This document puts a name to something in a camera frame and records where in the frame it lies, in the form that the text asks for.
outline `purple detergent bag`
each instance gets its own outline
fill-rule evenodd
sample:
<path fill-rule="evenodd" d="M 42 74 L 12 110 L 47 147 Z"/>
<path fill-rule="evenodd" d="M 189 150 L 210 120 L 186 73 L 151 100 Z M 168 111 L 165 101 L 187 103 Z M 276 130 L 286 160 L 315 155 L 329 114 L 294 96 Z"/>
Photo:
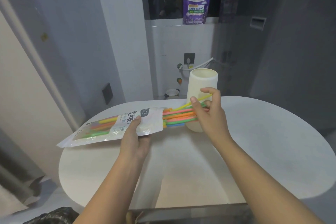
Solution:
<path fill-rule="evenodd" d="M 204 24 L 210 0 L 183 0 L 183 24 Z"/>

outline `window sill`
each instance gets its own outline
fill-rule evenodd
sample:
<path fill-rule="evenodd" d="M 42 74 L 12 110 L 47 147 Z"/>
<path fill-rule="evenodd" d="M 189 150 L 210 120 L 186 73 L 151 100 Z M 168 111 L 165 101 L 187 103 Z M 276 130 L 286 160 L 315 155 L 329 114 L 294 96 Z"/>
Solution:
<path fill-rule="evenodd" d="M 218 17 L 208 17 L 205 24 L 217 24 Z M 161 20 L 145 20 L 146 27 L 173 27 L 173 26 L 188 26 L 183 25 L 181 19 L 161 19 Z"/>

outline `person's right arm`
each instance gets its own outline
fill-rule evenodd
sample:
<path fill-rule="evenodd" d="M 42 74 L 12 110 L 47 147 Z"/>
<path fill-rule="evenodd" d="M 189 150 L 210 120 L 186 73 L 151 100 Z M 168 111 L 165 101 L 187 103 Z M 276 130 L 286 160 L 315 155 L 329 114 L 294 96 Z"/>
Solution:
<path fill-rule="evenodd" d="M 211 93 L 212 101 L 205 102 L 210 109 L 205 112 L 198 100 L 191 97 L 198 120 L 227 164 L 258 223 L 323 223 L 235 143 L 221 107 L 220 91 L 210 87 L 201 91 Z"/>

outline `white oval table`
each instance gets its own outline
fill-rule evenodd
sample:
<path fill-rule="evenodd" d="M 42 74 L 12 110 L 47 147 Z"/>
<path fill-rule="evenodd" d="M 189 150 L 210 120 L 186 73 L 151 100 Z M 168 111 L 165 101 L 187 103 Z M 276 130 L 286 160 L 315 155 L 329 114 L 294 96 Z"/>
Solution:
<path fill-rule="evenodd" d="M 148 107 L 179 107 L 185 99 L 124 103 L 88 122 Z M 299 199 L 316 197 L 336 181 L 336 157 L 326 140 L 298 116 L 246 97 L 222 97 L 233 139 Z M 120 140 L 65 148 L 59 178 L 66 194 L 85 206 L 119 154 Z M 204 133 L 186 127 L 152 136 L 130 209 L 245 203 L 228 168 Z"/>

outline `blue straw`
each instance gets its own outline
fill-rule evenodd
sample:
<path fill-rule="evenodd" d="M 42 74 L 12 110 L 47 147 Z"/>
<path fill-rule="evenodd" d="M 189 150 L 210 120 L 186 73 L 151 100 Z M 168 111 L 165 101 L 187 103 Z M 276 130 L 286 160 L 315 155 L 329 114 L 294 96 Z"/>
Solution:
<path fill-rule="evenodd" d="M 167 125 L 167 127 L 177 127 L 177 126 L 184 126 L 184 123 Z"/>

